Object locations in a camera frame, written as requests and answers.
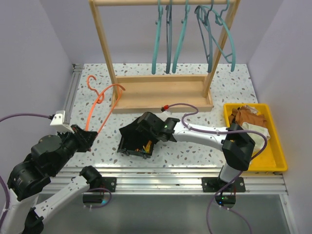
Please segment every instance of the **yellow object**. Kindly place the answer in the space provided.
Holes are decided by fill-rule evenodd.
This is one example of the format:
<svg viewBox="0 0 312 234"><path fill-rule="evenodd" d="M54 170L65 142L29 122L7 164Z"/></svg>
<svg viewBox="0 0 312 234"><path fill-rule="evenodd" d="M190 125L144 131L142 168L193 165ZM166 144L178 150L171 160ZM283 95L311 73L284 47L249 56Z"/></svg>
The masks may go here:
<svg viewBox="0 0 312 234"><path fill-rule="evenodd" d="M149 140L148 143L146 144L146 146L143 146L143 149L145 152L149 153L151 150L151 141Z"/></svg>
<svg viewBox="0 0 312 234"><path fill-rule="evenodd" d="M232 114L233 108L249 105L255 107L259 113L264 114L267 122L267 128L271 139L268 141L266 149L252 160L249 166L249 172L284 172L287 170L287 163L285 156L278 139L277 131L271 116L269 106L267 104L255 104L255 103L227 103L224 104L224 119L226 126L230 126L229 116Z"/></svg>

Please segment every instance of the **gray floor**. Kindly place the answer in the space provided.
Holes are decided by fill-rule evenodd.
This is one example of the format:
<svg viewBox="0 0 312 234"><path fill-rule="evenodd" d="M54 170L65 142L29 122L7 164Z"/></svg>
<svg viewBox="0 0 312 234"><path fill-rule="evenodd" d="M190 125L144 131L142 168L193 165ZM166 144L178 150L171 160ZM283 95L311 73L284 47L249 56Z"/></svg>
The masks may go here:
<svg viewBox="0 0 312 234"><path fill-rule="evenodd" d="M207 195L115 195L111 204L91 212L78 197L45 226L44 234L207 234ZM241 195L234 209L247 218L253 234L288 234L277 195ZM211 209L214 234L249 234L235 214Z"/></svg>

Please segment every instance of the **cable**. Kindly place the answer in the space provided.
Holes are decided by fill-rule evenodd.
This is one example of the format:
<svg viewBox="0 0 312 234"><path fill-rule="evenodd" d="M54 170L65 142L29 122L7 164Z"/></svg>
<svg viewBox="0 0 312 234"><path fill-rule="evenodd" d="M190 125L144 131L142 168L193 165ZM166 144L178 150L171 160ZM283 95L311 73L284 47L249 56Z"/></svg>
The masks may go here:
<svg viewBox="0 0 312 234"><path fill-rule="evenodd" d="M111 84L111 85L109 85L108 87L106 87L106 88L99 94L98 91L97 91L96 89L92 89L92 88L90 87L90 85L89 85L89 78L90 78L90 77L95 78L94 76L88 76L88 78L87 78L88 88L91 89L91 90L93 90L93 91L95 91L95 92L97 93L97 99L96 99L95 102L93 103L93 105L92 105L92 107L91 107L91 110L90 110L90 112L89 112L89 116L88 116L88 119L87 119L87 122L86 122L86 127L85 127L86 130L89 129L90 119L91 119L92 112L93 112L93 110L94 110L96 104L97 104L97 103L102 103L103 100L104 100L104 93L105 93L105 91L108 90L109 88L115 86L115 85L119 86L123 91L125 91L125 88L124 88L123 86L121 86L120 84ZM102 128L104 127L106 121L108 120L108 117L111 115L111 113L113 112L114 108L116 107L116 105L117 105L119 99L121 98L121 95L122 95L122 91L120 91L120 90L118 89L118 98L117 98L117 100L115 101L115 103L113 104L113 106L112 106L110 112L108 113L108 115L107 115L106 119L104 120L104 122L102 123L101 127L99 128L99 130L98 130L98 132L97 132L98 134L100 133L100 131L101 131Z"/></svg>
<svg viewBox="0 0 312 234"><path fill-rule="evenodd" d="M17 113L17 114L8 115L8 116L5 116L3 118L0 118L0 122L6 120L8 118L17 117L17 116L36 116L36 117L42 117L42 118L51 119L50 116L46 116L46 115L33 114L33 113ZM9 206L10 206L10 194L9 194L9 190L8 190L6 184L3 181L1 176L0 176L0 184L3 187L4 193L5 193L5 211L3 212L3 214L2 214L2 216L0 218L0 230L1 230L1 227L3 225L4 219L6 217L6 214L8 213L8 209L9 209Z"/></svg>
<svg viewBox="0 0 312 234"><path fill-rule="evenodd" d="M112 193L111 191L109 191L108 189L105 189L105 188L96 188L96 189L89 189L87 192L92 192L92 191L96 191L96 190L102 190L102 191L105 191L105 192L108 192L109 193L109 199L107 202L105 202L104 204L100 205L100 206L86 206L86 207L89 207L90 209L98 209L98 208L102 208L104 206L107 206L108 203L110 203L110 201L112 200Z"/></svg>
<svg viewBox="0 0 312 234"><path fill-rule="evenodd" d="M184 114L182 119L181 119L181 122L182 124L189 128L190 130L193 130L193 131L196 131L196 132L201 132L201 133L208 133L208 134L237 134L237 133L253 133L253 134L257 134L259 136L261 136L263 139L264 139L264 145L262 147L262 149L257 152L254 156L252 156L251 160L253 160L255 157L257 157L259 154L261 154L264 149L266 148L266 146L268 145L268 140L267 138L265 137L265 135L259 133L259 132L256 132L256 131L252 131L252 130L236 130L236 131L229 131L229 132L216 132L216 131L208 131L208 130L201 130L201 129L198 129L198 128L194 128L194 127L189 127L187 125L187 123L184 121L185 117L187 116L192 116L192 115L196 115L199 110L197 107L191 105L191 104L187 104L187 103L176 103L176 104L172 104L172 105L168 105L166 106L167 109L169 109L170 107L172 106L178 106L178 105L185 105L185 106L189 106L189 107L192 107L195 109L195 112L192 112L192 113L187 113L187 114ZM213 198L210 200L209 204L208 204L208 207L207 207L207 211L206 211L206 222L207 222L207 227L208 227L208 230L209 232L212 234L212 230L211 230L211 227L210 227L210 224L209 224L209 210L210 210L210 207L211 207L211 204L212 202L214 201L215 197L220 193L222 192L224 189L226 189L230 184L232 184L243 172L240 172L238 173L237 176L235 176L230 182L228 182L226 185L224 185L221 189L219 189L218 192L216 192L213 196ZM237 211L234 211L232 209L230 209L231 212L237 214L238 216L240 216L248 225L248 228L250 230L250 233L252 234L253 231L252 231L252 228L251 228L251 225L250 223L247 221L247 219L245 217L243 217L241 214L239 214Z"/></svg>

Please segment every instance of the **wooden base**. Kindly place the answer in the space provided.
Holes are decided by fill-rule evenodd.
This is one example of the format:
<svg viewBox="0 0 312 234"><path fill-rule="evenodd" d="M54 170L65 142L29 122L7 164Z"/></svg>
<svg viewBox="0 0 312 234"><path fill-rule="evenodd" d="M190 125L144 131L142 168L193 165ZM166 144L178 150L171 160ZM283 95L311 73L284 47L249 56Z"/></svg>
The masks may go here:
<svg viewBox="0 0 312 234"><path fill-rule="evenodd" d="M210 92L203 97L204 79L207 75L164 75L116 77L126 91L113 113L160 112L164 105L185 102L198 107L200 111L211 111L213 102ZM113 92L112 105L116 100ZM171 112L189 112L186 106L170 108Z"/></svg>

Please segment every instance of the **yellow bin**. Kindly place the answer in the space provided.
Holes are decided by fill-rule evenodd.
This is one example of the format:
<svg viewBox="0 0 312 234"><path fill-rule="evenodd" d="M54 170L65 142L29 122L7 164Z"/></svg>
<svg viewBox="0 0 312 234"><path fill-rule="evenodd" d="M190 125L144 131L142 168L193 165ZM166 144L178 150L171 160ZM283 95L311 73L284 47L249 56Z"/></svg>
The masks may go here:
<svg viewBox="0 0 312 234"><path fill-rule="evenodd" d="M232 114L233 108L249 105L255 107L259 114L264 114L267 122L267 128L271 136L266 149L252 160L249 166L249 172L284 172L287 170L287 163L281 144L278 139L277 131L271 116L269 106L267 104L255 103L227 103L224 104L224 118L226 126L230 126L229 116Z"/></svg>

